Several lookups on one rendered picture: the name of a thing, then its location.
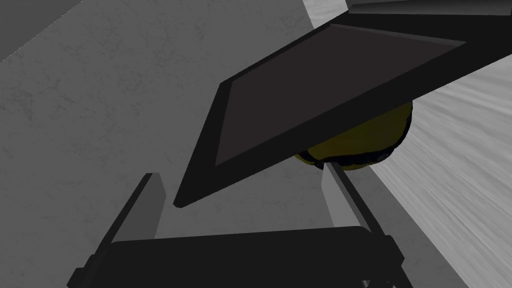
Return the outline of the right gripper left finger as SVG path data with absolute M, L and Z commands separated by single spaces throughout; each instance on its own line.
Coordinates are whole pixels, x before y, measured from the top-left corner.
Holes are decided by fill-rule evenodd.
M 161 175 L 146 173 L 101 240 L 97 252 L 115 242 L 154 239 L 165 201 Z

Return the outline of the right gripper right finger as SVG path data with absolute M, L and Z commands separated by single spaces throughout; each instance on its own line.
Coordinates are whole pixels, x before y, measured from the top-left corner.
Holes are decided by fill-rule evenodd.
M 341 166 L 323 165 L 321 190 L 334 227 L 362 227 L 371 233 L 385 234 Z

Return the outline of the yellow and black door knob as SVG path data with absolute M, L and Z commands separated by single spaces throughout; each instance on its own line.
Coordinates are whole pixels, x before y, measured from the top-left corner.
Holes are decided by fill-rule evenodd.
M 413 108 L 414 103 L 407 102 L 295 157 L 320 170 L 327 163 L 337 164 L 344 171 L 378 164 L 389 158 L 405 140 L 412 124 Z

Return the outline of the black door leaf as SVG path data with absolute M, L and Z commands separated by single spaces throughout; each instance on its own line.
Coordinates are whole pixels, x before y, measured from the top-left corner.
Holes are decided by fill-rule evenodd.
M 186 207 L 512 54 L 512 0 L 349 2 L 221 82 L 173 204 Z

